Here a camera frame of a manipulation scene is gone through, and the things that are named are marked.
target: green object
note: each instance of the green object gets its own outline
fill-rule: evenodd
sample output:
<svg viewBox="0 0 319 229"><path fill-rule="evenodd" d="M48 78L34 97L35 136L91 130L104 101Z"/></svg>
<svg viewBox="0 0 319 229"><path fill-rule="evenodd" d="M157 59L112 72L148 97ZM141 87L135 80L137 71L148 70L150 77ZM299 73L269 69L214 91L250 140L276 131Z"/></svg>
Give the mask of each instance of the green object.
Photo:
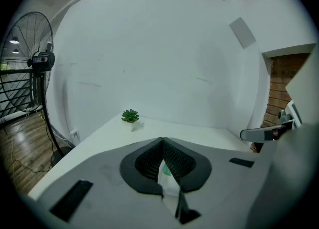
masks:
<svg viewBox="0 0 319 229"><path fill-rule="evenodd" d="M170 176L170 175L171 175L171 173L170 173L170 171L169 171L169 168L168 168L167 164L165 164L165 165L164 165L164 173L165 173L166 175L168 175L168 176Z"/></svg>
<svg viewBox="0 0 319 229"><path fill-rule="evenodd" d="M139 119L137 111L134 111L133 109L124 111L122 116L123 118L121 119L128 123L134 123Z"/></svg>

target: fan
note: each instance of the fan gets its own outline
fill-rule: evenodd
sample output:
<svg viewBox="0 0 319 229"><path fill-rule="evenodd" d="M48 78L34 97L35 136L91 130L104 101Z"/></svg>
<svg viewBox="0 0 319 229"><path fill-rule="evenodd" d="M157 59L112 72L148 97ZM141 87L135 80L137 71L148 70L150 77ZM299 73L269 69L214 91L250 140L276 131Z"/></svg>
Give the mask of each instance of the fan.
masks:
<svg viewBox="0 0 319 229"><path fill-rule="evenodd" d="M54 66L53 33L48 19L39 12L22 16L3 43L0 78L3 91L12 106L31 112L42 106L47 128L57 151L51 157L54 166L71 148L60 148L49 121L45 94Z"/></svg>

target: potted plant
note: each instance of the potted plant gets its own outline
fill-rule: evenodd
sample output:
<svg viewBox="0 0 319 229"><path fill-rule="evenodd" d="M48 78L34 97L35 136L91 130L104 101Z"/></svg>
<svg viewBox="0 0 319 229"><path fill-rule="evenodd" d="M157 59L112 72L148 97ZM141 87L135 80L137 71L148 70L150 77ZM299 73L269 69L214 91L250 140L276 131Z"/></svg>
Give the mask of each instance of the potted plant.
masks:
<svg viewBox="0 0 319 229"><path fill-rule="evenodd" d="M126 110L123 112L122 114L122 121L125 125L125 127L127 127L129 129L129 131L134 131L137 121L139 119L139 115L137 113L137 111L134 111L133 109L130 110Z"/></svg>

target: fan base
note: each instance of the fan base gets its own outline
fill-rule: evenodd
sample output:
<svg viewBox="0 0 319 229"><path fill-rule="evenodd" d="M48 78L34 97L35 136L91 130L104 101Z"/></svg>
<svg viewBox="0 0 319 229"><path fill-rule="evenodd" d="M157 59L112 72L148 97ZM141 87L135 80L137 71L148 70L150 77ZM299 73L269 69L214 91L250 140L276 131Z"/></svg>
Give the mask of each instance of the fan base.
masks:
<svg viewBox="0 0 319 229"><path fill-rule="evenodd" d="M66 155L69 153L72 148L70 147L61 147L62 153ZM55 151L53 155L51 156L51 166L54 167L63 157L60 155L59 151Z"/></svg>

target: electrical outlet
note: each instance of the electrical outlet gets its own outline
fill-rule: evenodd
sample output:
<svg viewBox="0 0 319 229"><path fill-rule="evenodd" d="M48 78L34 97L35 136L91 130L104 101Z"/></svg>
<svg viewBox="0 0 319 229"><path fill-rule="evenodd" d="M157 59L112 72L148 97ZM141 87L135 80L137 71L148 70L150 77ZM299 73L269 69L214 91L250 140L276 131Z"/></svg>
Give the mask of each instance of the electrical outlet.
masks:
<svg viewBox="0 0 319 229"><path fill-rule="evenodd" d="M79 137L80 137L79 131L76 130L76 129L70 131L70 136L73 137L73 138L75 138L75 137L78 137L78 138L79 138Z"/></svg>

